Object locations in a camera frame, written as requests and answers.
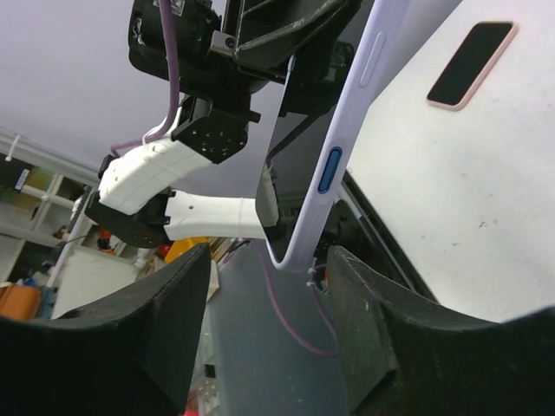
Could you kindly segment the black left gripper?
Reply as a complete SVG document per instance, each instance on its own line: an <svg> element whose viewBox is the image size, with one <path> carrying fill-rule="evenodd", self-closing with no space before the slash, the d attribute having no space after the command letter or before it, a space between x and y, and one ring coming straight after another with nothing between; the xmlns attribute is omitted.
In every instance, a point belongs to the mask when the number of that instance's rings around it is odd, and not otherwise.
<svg viewBox="0 0 555 416"><path fill-rule="evenodd" d="M271 81L292 94L338 89L354 49L338 37L353 1L135 1L129 61L173 94L253 94Z"/></svg>

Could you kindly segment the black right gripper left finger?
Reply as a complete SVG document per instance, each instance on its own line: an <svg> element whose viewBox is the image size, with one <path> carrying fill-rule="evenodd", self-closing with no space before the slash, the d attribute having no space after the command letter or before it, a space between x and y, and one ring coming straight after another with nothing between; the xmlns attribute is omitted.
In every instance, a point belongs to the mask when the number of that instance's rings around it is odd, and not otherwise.
<svg viewBox="0 0 555 416"><path fill-rule="evenodd" d="M211 273L199 244L51 320L1 320L4 415L180 415Z"/></svg>

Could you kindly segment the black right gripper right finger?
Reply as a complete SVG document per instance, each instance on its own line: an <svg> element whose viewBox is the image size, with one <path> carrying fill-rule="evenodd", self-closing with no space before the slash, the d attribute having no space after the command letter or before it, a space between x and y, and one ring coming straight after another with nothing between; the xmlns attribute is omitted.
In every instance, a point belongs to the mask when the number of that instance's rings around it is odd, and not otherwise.
<svg viewBox="0 0 555 416"><path fill-rule="evenodd" d="M551 415L554 311L495 323L331 249L327 278L354 415Z"/></svg>

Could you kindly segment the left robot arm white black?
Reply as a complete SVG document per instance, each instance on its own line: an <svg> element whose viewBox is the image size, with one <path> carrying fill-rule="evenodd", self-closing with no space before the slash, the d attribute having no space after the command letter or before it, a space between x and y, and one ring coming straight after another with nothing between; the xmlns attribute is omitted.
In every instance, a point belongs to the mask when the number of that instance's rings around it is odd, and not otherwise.
<svg viewBox="0 0 555 416"><path fill-rule="evenodd" d="M337 101L354 50L339 35L357 1L136 1L129 60L170 84L166 119L125 153L112 152L86 215L126 244L155 248L185 237L253 238L252 202L201 199L174 189L190 173L242 151L260 120L251 98L269 82L315 118Z"/></svg>

